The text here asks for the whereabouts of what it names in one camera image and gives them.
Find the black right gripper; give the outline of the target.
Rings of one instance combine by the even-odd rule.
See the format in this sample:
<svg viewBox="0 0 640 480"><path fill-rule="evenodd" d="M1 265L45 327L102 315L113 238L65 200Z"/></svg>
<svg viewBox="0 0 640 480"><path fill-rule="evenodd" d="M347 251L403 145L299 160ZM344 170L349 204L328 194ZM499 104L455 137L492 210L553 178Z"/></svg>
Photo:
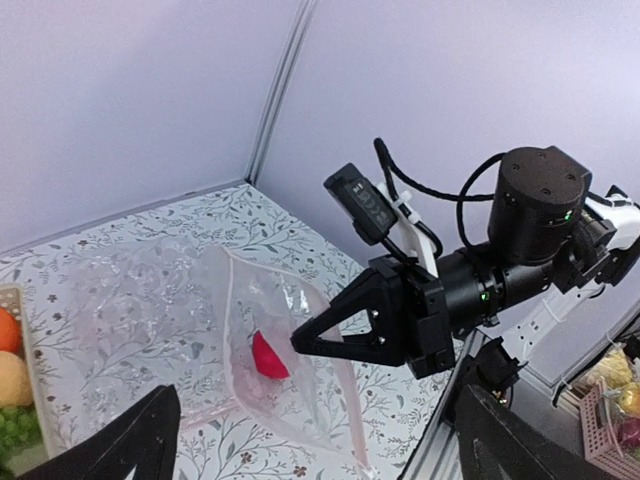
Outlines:
<svg viewBox="0 0 640 480"><path fill-rule="evenodd" d="M496 167L488 239L469 241L463 211L478 201L468 192ZM484 161L466 180L456 204L462 248L438 259L453 336L493 326L499 312L529 300L550 286L566 294L592 281L608 259L615 231L587 206L592 172L555 146L519 147ZM405 300L406 278L417 261L391 255L375 258L329 306L297 327L291 336L300 354L399 367L415 352L414 309ZM364 312L370 329L331 340L330 331Z"/></svg>

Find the red toy apple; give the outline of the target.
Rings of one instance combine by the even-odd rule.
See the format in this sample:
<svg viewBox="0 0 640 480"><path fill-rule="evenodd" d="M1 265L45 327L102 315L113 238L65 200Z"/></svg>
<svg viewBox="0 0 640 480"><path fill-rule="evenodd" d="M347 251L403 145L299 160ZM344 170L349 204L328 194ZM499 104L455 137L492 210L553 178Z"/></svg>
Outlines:
<svg viewBox="0 0 640 480"><path fill-rule="evenodd" d="M273 380L284 380L289 377L288 369L260 331L253 336L252 356L256 369L261 375Z"/></svg>

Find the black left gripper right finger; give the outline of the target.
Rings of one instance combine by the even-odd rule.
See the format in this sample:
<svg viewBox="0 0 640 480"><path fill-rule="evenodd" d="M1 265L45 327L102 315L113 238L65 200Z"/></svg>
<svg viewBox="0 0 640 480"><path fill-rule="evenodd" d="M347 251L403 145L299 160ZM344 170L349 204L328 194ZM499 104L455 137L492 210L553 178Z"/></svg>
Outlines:
<svg viewBox="0 0 640 480"><path fill-rule="evenodd" d="M465 479L610 479L612 476L534 430L477 385L465 386L455 428Z"/></svg>

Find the clear pink-zipper zip bag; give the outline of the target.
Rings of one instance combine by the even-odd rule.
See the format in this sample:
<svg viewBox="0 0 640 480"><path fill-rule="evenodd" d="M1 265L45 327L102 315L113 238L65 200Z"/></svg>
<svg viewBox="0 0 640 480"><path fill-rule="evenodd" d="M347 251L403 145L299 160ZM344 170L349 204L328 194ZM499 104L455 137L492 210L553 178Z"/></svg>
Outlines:
<svg viewBox="0 0 640 480"><path fill-rule="evenodd" d="M171 384L187 426L241 408L293 444L372 475L351 364L291 345L294 330L328 305L304 279L220 246L162 239L87 253L71 267L69 285L82 433ZM257 371L257 331L288 378Z"/></svg>

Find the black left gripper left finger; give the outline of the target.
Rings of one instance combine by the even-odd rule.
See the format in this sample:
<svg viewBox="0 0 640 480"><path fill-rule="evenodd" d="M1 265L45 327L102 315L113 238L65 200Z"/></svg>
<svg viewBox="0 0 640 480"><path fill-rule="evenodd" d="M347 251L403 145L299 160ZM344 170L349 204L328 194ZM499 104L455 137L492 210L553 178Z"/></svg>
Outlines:
<svg viewBox="0 0 640 480"><path fill-rule="evenodd" d="M20 478L171 480L180 421L176 388L160 385L95 435Z"/></svg>

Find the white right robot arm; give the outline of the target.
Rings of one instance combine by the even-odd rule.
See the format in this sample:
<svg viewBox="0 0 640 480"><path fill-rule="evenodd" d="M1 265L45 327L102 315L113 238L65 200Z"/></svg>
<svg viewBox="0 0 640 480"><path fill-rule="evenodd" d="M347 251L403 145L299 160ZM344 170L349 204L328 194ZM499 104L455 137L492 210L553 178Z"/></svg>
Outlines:
<svg viewBox="0 0 640 480"><path fill-rule="evenodd" d="M454 341L501 311L542 296L542 311L562 319L638 261L638 205L618 188L594 194L591 172L554 146L485 162L498 171L488 239L451 254L396 189L385 143L374 148L383 183L347 164L324 186L362 240L386 254L294 331L300 354L407 366L425 378L452 368Z"/></svg>

